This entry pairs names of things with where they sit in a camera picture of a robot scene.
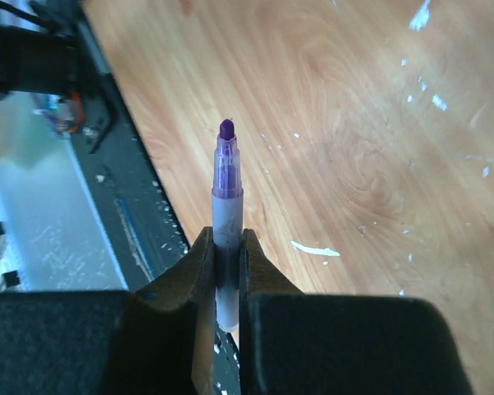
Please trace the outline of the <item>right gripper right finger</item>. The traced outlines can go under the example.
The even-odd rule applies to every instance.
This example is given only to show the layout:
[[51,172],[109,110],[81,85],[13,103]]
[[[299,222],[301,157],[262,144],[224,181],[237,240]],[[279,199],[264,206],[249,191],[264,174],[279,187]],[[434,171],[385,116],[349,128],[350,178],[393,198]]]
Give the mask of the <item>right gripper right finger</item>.
[[470,394],[444,317],[411,297],[312,295],[265,256],[240,253],[243,394]]

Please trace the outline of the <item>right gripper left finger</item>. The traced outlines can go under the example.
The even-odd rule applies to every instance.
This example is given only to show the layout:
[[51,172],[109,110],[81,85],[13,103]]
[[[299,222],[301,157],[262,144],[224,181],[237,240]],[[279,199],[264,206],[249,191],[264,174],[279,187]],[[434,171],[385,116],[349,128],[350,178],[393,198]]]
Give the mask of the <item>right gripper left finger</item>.
[[212,229],[141,290],[0,292],[0,394],[212,390]]

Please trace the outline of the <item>purple marker grey body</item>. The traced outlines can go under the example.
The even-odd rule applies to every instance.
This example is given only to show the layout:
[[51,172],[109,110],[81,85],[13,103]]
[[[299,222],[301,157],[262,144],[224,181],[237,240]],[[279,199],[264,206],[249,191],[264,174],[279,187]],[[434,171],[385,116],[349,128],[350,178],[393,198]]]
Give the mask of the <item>purple marker grey body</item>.
[[216,313],[224,332],[239,327],[240,245],[244,189],[240,150],[232,120],[221,122],[214,151],[212,239],[216,275]]

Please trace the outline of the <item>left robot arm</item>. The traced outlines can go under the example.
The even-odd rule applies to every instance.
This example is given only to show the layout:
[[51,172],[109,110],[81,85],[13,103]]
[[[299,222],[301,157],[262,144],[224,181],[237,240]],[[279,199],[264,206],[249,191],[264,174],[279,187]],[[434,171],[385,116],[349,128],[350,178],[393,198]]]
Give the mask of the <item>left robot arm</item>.
[[0,1],[0,100],[12,92],[70,96],[79,91],[80,1]]

